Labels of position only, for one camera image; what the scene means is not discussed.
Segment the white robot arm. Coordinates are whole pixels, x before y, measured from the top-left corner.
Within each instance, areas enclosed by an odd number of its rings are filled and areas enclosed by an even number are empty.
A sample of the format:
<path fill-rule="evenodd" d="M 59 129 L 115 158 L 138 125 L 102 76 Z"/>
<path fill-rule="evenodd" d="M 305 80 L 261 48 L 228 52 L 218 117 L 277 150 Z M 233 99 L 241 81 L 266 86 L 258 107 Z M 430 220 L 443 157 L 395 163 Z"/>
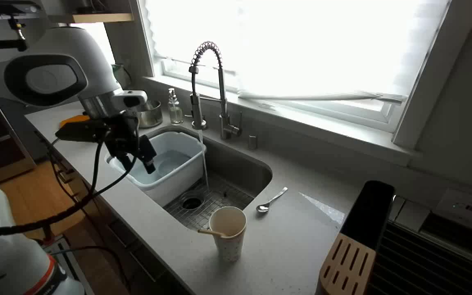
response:
<path fill-rule="evenodd" d="M 108 114 L 102 101 L 121 93 L 112 65 L 99 43 L 82 27 L 51 25 L 33 42 L 25 37 L 0 39 L 0 48 L 18 53 L 0 60 L 0 98 L 35 106 L 54 106 L 77 98 L 90 114 L 82 122 L 66 122 L 61 139 L 95 142 L 117 157 L 125 168 L 143 163 L 153 170 L 156 150 L 140 132 L 135 116 Z M 48 227 L 85 202 L 33 222 L 18 224 L 8 196 L 0 188 L 0 295 L 85 295 L 85 286 L 69 276 L 58 258 L 28 234 Z"/>

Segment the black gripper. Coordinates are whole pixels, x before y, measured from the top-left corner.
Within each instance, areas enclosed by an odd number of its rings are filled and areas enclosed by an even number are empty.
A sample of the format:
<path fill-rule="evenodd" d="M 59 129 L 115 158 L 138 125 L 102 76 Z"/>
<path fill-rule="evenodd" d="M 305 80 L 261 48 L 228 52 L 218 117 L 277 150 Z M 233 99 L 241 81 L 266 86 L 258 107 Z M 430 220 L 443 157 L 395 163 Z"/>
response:
<path fill-rule="evenodd" d="M 138 152 L 138 135 L 135 127 L 123 114 L 107 117 L 90 117 L 89 121 L 67 122 L 56 130 L 58 139 L 82 140 L 82 142 L 105 142 L 108 150 L 117 155 L 121 165 L 130 170 L 135 163 L 135 157 L 130 153 Z M 148 173 L 156 170 L 153 158 L 156 150 L 148 135 L 140 137 L 140 158 Z"/>

